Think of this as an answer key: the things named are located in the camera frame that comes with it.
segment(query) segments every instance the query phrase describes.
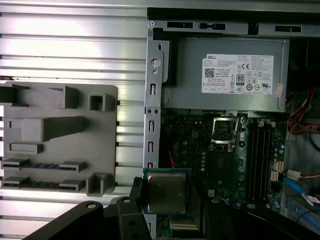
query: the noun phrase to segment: qr code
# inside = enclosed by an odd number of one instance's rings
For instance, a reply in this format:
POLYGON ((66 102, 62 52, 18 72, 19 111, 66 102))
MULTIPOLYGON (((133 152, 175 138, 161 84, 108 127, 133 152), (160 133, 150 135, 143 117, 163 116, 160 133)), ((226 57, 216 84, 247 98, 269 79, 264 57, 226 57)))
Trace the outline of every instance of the qr code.
POLYGON ((215 77, 215 69, 214 68, 206 68, 204 70, 204 76, 206 78, 214 78, 215 77))

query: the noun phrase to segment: cpu socket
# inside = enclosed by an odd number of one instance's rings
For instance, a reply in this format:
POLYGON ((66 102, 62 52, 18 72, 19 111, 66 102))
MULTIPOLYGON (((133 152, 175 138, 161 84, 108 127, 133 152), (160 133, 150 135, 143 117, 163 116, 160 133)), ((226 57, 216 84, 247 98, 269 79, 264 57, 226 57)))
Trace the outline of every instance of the cpu socket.
POLYGON ((240 117, 215 117, 213 119, 211 143, 236 147, 241 132, 240 117))

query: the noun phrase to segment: red wire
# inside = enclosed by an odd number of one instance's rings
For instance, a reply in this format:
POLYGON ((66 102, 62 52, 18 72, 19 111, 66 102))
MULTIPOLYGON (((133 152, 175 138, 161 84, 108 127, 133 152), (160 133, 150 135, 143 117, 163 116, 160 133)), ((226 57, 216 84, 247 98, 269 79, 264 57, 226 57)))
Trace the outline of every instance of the red wire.
MULTIPOLYGON (((315 93, 317 91, 317 88, 314 87, 312 89, 312 91, 308 91, 308 96, 307 96, 307 101, 305 103, 305 105, 297 112, 294 114, 294 117, 293 119, 294 120, 297 120, 299 118, 299 122, 302 121, 302 119, 304 118, 305 114, 306 114, 306 111, 308 110, 308 108, 310 107, 310 103, 312 102, 314 96, 315 96, 315 93)), ((294 131, 295 128, 297 127, 298 125, 293 123, 293 122, 290 122, 289 123, 289 129, 290 129, 290 133, 291 134, 295 134, 295 135, 306 135, 306 134, 309 134, 309 133, 320 133, 320 131, 314 131, 314 130, 310 130, 310 131, 304 131, 304 130, 307 130, 308 128, 311 128, 311 127, 318 127, 320 126, 320 124, 316 124, 316 123, 311 123, 311 124, 308 124, 304 127, 301 127, 299 130, 297 131, 294 131)))
POLYGON ((168 153, 169 153, 169 158, 170 158, 171 165, 174 168, 176 166, 176 163, 174 161, 174 158, 172 157, 172 153, 171 153, 170 150, 168 150, 168 153))

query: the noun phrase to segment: green circuit board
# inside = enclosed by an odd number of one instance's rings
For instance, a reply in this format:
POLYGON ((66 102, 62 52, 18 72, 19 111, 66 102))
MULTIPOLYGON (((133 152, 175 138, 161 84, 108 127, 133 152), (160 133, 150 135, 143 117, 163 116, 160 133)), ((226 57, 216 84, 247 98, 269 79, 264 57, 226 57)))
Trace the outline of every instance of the green circuit board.
POLYGON ((227 147, 211 146, 214 115, 180 115, 167 111, 161 131, 172 146, 176 168, 192 169, 210 197, 227 199, 231 204, 245 200, 248 129, 244 124, 239 143, 231 152, 227 147))
MULTIPOLYGON (((274 170, 275 161, 284 162, 286 153, 286 137, 287 123, 279 121, 271 134, 272 160, 269 161, 268 177, 270 178, 271 171, 274 170)), ((272 210, 279 212, 281 210, 283 183, 281 181, 268 181, 266 199, 272 210)))
MULTIPOLYGON (((272 119, 261 119, 264 126, 258 125, 257 118, 246 118, 241 122, 237 145, 232 149, 228 147, 214 147, 212 145, 213 123, 219 115, 202 112, 179 112, 175 109, 162 111, 160 134, 160 163, 171 167, 170 156, 174 161, 174 168, 191 169, 192 179, 201 184, 210 197, 226 199, 234 208, 241 206, 243 202, 252 201, 249 198, 249 156, 252 154, 252 144, 256 148, 268 149, 267 165, 262 169, 266 173, 265 197, 258 200, 266 203, 270 209, 279 212, 281 210, 282 187, 281 181, 272 181, 271 173, 276 162, 285 159, 285 144, 287 123, 272 119), (252 141, 253 128, 260 133, 270 132, 270 137, 260 137, 262 145, 255 145, 252 141)), ((229 138, 228 131, 221 131, 218 138, 229 138)), ((157 217, 157 239, 176 239, 179 232, 171 228, 172 216, 157 217)))

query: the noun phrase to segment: white label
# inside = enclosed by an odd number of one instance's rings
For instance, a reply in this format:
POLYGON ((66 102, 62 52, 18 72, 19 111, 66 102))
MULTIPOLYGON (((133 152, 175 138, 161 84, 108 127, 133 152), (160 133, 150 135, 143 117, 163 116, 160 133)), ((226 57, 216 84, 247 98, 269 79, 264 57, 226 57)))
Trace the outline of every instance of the white label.
POLYGON ((207 54, 202 60, 204 94, 272 94, 274 56, 207 54))

